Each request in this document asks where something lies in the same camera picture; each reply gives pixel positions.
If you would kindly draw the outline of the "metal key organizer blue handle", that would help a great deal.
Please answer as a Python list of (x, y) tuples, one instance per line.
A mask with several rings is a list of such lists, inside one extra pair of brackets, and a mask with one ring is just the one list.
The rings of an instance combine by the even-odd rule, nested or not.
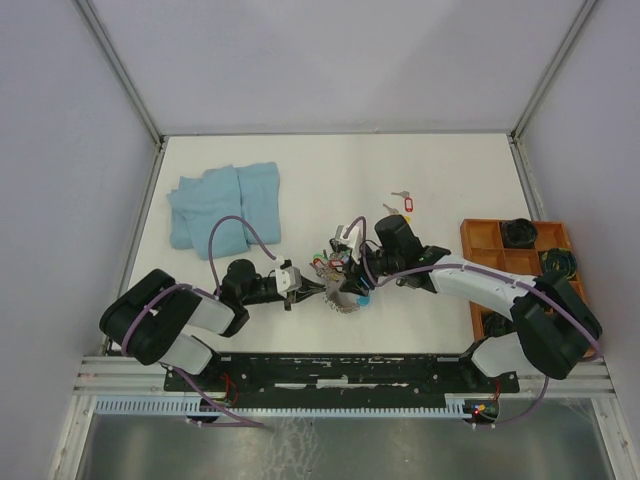
[(352, 258), (352, 250), (316, 253), (310, 263), (325, 286), (325, 303), (333, 310), (350, 314), (367, 306), (374, 286), (364, 268)]

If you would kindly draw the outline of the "key yellow tag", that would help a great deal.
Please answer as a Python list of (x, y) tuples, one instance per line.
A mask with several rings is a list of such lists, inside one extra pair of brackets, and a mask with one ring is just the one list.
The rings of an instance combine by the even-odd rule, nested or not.
[(407, 223), (411, 222), (411, 218), (408, 215), (405, 215), (400, 210), (395, 207), (391, 207), (390, 205), (383, 203), (382, 206), (387, 210), (389, 215), (401, 216)]

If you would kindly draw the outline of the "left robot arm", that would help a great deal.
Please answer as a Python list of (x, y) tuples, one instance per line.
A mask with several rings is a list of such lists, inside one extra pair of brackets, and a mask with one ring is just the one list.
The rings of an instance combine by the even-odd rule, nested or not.
[(213, 360), (214, 351), (186, 334), (185, 327), (230, 338), (248, 321), (249, 306), (281, 303), (290, 310), (325, 291), (325, 285), (302, 276), (288, 260), (267, 276), (258, 274), (251, 261), (235, 260), (213, 294), (154, 269), (106, 309), (99, 328), (124, 356), (145, 366), (177, 367), (198, 389), (209, 390), (219, 383), (221, 366)]

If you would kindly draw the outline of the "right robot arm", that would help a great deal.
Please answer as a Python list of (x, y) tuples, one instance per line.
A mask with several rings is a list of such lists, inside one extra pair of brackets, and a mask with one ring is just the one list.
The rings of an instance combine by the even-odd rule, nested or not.
[(401, 215), (379, 220), (380, 246), (371, 249), (366, 220), (341, 225), (331, 242), (346, 254), (341, 291), (361, 296), (392, 281), (434, 294), (460, 297), (511, 322), (513, 332), (475, 342), (458, 368), (467, 389), (481, 391), (495, 377), (516, 372), (565, 379), (576, 365), (597, 359), (602, 327), (569, 281), (558, 273), (508, 273), (482, 266), (450, 250), (424, 245)]

